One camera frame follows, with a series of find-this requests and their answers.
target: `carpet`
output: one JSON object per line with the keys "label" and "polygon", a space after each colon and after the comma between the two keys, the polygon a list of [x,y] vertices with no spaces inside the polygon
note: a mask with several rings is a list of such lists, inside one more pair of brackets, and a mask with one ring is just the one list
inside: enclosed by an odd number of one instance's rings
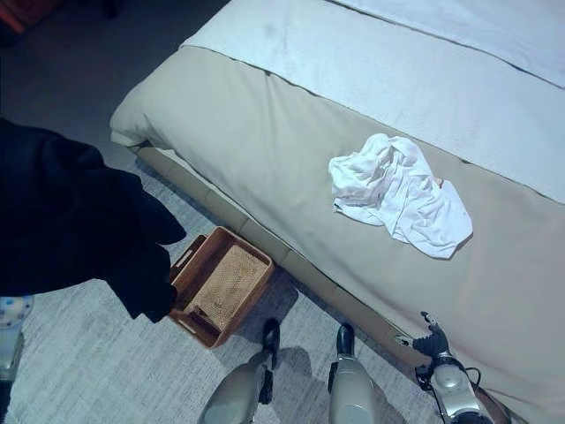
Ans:
{"label": "carpet", "polygon": [[[186,239],[168,246],[171,259],[222,224],[139,159],[128,170],[186,228]],[[281,269],[236,334],[214,350],[169,319],[132,320],[103,281],[36,296],[7,422],[195,423],[222,378],[260,349],[271,316],[281,323],[280,366],[273,401],[259,406],[255,422],[327,423],[328,372],[343,318]],[[412,370],[357,334],[356,354],[379,386],[383,422],[441,422]]]}

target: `crumpled white cloth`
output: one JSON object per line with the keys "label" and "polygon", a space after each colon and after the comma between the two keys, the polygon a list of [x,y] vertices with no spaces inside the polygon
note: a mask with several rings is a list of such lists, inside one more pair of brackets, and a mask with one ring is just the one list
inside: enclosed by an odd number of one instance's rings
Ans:
{"label": "crumpled white cloth", "polygon": [[374,134],[360,152],[329,161],[335,210],[433,258],[449,258],[472,233],[456,189],[434,178],[419,147],[404,137]]}

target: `beige bed cover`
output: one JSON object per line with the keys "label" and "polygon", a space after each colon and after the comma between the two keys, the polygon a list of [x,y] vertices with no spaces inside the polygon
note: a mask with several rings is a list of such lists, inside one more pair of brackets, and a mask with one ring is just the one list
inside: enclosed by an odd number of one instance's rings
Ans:
{"label": "beige bed cover", "polygon": [[333,212],[331,157],[403,135],[209,50],[185,47],[135,87],[112,140],[174,148],[264,227],[395,326],[442,323],[483,386],[531,422],[565,420],[565,207],[416,141],[474,233],[449,261]]}

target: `brown basket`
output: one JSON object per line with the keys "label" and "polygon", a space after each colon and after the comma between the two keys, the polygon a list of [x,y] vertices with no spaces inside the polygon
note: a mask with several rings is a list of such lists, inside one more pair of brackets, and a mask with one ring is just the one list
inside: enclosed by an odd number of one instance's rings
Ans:
{"label": "brown basket", "polygon": [[268,256],[223,227],[198,236],[170,271],[178,291],[171,319],[216,347],[257,302],[272,272]]}

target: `floor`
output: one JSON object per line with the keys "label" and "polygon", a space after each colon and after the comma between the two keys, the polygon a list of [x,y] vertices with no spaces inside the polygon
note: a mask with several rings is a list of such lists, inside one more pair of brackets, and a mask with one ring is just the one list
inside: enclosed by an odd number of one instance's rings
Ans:
{"label": "floor", "polygon": [[131,153],[109,141],[114,109],[227,0],[119,3],[119,16],[107,19],[100,0],[68,0],[3,49],[0,112],[92,144],[123,168]]}
{"label": "floor", "polygon": [[[98,147],[107,164],[138,173],[178,217],[186,240],[221,224],[109,141],[109,118],[137,82],[225,0],[124,0],[106,19],[96,0],[68,1],[2,50],[1,112]],[[173,258],[187,243],[170,246]],[[129,318],[109,287],[91,281],[36,297],[8,422],[193,423],[219,381],[259,348],[262,323],[282,322],[275,400],[259,423],[328,422],[326,379],[343,318],[281,270],[237,334],[207,351],[169,320]],[[383,422],[440,422],[435,403],[362,332],[357,355],[379,385]]]}

